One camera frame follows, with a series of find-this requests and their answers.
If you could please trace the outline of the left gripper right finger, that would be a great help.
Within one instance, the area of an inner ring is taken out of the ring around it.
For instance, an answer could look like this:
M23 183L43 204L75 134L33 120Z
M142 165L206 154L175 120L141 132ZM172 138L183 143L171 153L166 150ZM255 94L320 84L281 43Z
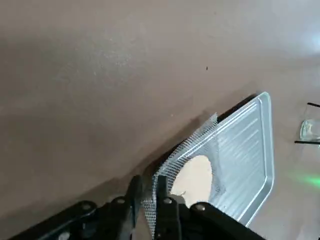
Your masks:
M166 176L156 187L156 240L263 240L264 238L207 202L191 207L168 195Z

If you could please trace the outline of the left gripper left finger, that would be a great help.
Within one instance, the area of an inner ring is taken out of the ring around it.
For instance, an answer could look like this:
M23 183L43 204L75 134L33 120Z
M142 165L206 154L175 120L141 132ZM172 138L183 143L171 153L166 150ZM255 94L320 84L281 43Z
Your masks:
M137 225L143 182L135 175L125 195L98 206L79 201L11 237L13 240L130 240Z

